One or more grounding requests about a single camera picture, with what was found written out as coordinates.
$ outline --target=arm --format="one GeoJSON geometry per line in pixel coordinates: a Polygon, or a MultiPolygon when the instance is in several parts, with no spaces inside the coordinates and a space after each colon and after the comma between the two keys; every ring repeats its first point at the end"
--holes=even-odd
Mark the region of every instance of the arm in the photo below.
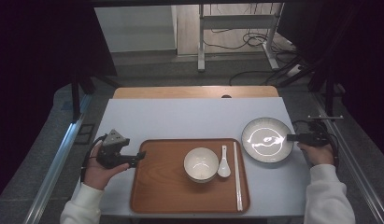
{"type": "Polygon", "coordinates": [[[315,165],[310,169],[311,183],[306,189],[305,224],[355,223],[346,197],[347,187],[339,181],[333,166],[331,146],[316,148],[300,143],[298,146],[315,165]]]}
{"type": "Polygon", "coordinates": [[[99,203],[104,194],[105,186],[113,175],[128,169],[128,163],[119,165],[110,170],[105,169],[95,159],[100,146],[102,146],[102,143],[97,144],[93,148],[92,155],[87,165],[84,183],[81,183],[78,195],[73,200],[66,203],[65,208],[61,213],[61,224],[99,223],[101,216],[99,203]]]}

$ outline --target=brown wooden tray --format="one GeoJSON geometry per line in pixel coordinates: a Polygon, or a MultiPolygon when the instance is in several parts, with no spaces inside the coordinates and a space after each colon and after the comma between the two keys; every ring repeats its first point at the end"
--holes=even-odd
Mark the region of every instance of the brown wooden tray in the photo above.
{"type": "Polygon", "coordinates": [[[135,170],[131,209],[136,213],[242,213],[237,211],[235,194],[235,153],[240,173],[243,211],[249,209],[249,189],[240,144],[225,139],[148,140],[140,151],[146,157],[135,170]],[[186,154],[196,147],[207,147],[221,159],[221,146],[227,146],[227,161],[231,175],[216,175],[199,184],[191,181],[183,168],[186,154]]]}

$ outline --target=white ceramic spoon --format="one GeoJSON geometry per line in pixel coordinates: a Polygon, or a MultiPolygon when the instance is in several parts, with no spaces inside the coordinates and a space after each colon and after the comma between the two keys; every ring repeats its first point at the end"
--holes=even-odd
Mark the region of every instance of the white ceramic spoon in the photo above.
{"type": "Polygon", "coordinates": [[[221,146],[221,161],[219,164],[218,175],[221,177],[227,177],[230,175],[230,167],[226,159],[227,146],[221,146]]]}

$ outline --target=white sleeve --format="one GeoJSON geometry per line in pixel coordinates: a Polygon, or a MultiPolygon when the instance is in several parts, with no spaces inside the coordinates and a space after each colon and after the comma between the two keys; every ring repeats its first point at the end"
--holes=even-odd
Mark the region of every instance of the white sleeve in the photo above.
{"type": "Polygon", "coordinates": [[[95,224],[99,223],[101,211],[99,202],[104,192],[81,184],[78,195],[66,203],[61,213],[61,224],[95,224]]]}
{"type": "Polygon", "coordinates": [[[355,223],[347,187],[337,178],[334,166],[322,164],[310,169],[311,183],[306,190],[305,224],[355,223]]]}

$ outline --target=white chopsticks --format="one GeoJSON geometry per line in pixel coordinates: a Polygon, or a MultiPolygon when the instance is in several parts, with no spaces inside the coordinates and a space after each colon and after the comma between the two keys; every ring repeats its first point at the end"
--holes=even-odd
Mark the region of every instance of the white chopsticks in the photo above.
{"type": "Polygon", "coordinates": [[[233,142],[233,149],[235,150],[235,193],[237,196],[237,211],[242,211],[242,199],[241,199],[241,186],[240,186],[240,173],[238,170],[238,158],[237,158],[237,143],[233,142]]]}

